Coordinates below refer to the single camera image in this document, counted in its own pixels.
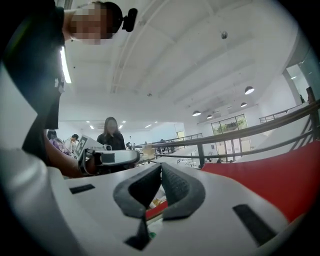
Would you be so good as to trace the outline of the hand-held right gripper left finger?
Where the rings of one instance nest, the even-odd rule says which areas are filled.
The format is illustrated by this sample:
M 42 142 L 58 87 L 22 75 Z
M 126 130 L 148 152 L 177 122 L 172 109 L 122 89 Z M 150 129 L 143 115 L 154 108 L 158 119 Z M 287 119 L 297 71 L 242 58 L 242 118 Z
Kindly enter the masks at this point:
M 22 150 L 1 150 L 0 184 L 9 208 L 28 234 L 54 256 L 161 256 L 141 218 L 119 211 L 121 223 L 100 223 L 71 188 L 85 179 L 66 180 L 61 172 Z

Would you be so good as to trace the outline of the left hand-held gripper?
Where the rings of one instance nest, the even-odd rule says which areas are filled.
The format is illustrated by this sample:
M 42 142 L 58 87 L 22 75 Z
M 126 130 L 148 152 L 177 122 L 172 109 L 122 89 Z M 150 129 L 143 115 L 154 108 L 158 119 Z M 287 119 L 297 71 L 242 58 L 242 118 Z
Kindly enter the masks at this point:
M 89 172 L 87 161 L 94 158 L 94 164 L 102 167 L 123 166 L 135 164 L 140 160 L 140 153 L 136 150 L 111 150 L 110 145 L 103 145 L 93 138 L 82 135 L 77 144 L 74 155 L 78 160 L 78 168 L 84 176 L 94 176 L 97 172 Z

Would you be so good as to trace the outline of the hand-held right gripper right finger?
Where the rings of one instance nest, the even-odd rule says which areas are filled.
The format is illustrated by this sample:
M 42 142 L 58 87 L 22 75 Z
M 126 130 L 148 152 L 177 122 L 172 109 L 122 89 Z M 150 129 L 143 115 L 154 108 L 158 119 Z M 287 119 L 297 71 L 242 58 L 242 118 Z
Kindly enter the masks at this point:
M 169 206 L 149 256 L 270 256 L 301 222 L 231 178 L 161 167 Z

